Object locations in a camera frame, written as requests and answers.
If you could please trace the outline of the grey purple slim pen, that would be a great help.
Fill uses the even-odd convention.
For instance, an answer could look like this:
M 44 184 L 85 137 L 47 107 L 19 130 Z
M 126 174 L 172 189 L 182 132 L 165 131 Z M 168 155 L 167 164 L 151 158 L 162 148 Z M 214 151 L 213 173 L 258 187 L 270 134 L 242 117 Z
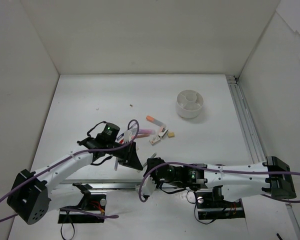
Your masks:
M 118 165 L 119 165 L 119 159 L 116 158 L 115 160 L 115 164 L 114 164 L 114 170 L 117 171 L 118 170 Z

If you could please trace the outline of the green slim highlighter pen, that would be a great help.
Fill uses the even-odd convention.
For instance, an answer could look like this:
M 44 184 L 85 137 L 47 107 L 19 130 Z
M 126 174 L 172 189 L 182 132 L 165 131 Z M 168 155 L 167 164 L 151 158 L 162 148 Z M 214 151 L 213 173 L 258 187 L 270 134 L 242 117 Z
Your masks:
M 158 161 L 156 159 L 157 153 L 155 152 L 153 155 L 151 155 L 146 162 L 143 164 L 143 168 L 150 167 L 153 168 L 158 165 Z

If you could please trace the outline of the salmon slim highlighter pen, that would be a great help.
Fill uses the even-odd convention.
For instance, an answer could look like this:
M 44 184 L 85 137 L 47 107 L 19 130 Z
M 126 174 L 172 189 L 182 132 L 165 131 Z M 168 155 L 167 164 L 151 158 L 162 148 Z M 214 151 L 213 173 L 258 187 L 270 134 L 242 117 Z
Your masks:
M 136 136 L 136 138 L 137 139 L 141 139 L 141 138 L 147 138 L 147 137 L 149 137 L 150 136 L 150 134 L 138 134 L 137 136 Z

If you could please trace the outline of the purple highlighter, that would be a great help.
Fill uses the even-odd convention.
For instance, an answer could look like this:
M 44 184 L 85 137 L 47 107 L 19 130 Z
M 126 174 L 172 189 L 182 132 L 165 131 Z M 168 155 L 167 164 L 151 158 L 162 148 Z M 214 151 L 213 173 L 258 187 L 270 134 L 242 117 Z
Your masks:
M 154 129 L 140 129 L 138 131 L 138 134 L 149 134 L 149 135 L 154 135 L 156 131 Z

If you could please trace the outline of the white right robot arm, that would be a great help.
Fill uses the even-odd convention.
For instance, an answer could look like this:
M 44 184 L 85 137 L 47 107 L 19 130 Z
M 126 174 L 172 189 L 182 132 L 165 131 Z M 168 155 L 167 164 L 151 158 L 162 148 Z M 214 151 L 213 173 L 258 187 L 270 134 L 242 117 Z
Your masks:
M 290 166 L 275 156 L 236 166 L 165 162 L 157 157 L 147 159 L 147 169 L 136 191 L 142 201 L 163 184 L 193 192 L 211 189 L 211 200 L 217 206 L 265 194 L 284 201 L 297 197 L 290 173 Z

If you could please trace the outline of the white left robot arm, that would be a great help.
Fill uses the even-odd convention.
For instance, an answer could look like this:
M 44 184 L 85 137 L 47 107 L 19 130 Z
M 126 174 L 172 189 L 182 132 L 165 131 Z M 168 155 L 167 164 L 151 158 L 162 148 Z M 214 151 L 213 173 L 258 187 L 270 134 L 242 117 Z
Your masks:
M 116 157 L 119 165 L 139 171 L 143 169 L 136 143 L 133 139 L 124 144 L 118 143 L 119 131 L 117 125 L 106 122 L 103 131 L 95 137 L 88 133 L 85 139 L 77 142 L 78 151 L 72 151 L 39 170 L 19 172 L 7 204 L 28 225 L 37 223 L 52 210 L 73 212 L 86 209 L 91 201 L 90 185 L 74 183 L 70 188 L 58 188 L 58 185 L 81 168 L 95 166 L 96 160 L 106 154 Z

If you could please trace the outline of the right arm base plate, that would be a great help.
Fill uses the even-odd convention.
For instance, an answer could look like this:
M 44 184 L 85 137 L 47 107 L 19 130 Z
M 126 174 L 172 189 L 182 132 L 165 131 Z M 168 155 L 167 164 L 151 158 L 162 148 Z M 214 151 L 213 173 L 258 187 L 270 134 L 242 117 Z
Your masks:
M 245 219 L 246 214 L 241 200 L 229 202 L 214 200 L 211 191 L 197 191 L 194 193 L 195 218 L 205 225 L 216 220 Z

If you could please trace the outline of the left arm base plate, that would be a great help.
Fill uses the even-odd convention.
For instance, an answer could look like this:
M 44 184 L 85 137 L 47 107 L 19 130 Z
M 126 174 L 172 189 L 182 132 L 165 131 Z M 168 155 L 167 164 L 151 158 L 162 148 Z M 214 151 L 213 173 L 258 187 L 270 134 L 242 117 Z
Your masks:
M 77 211 L 59 211 L 58 224 L 101 224 L 105 219 L 91 214 L 105 215 L 107 194 L 104 191 L 96 191 L 89 184 L 73 183 L 72 187 L 83 194 L 83 200 L 76 206 L 66 206 Z

